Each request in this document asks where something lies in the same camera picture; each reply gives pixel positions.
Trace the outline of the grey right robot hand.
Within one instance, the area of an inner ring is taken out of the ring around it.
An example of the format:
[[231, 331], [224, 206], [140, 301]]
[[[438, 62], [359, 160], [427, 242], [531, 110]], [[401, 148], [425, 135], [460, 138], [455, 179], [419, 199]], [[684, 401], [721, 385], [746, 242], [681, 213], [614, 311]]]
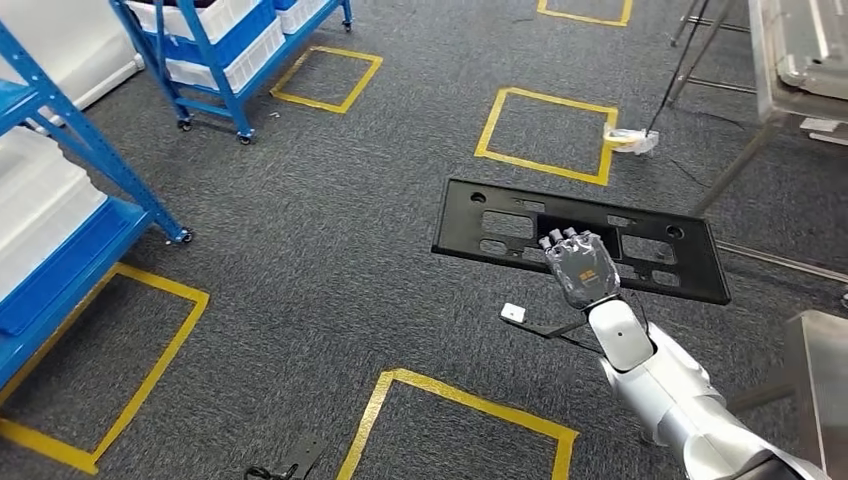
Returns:
[[589, 230], [554, 229], [538, 240], [566, 302], [579, 311], [617, 297], [620, 276], [601, 237]]

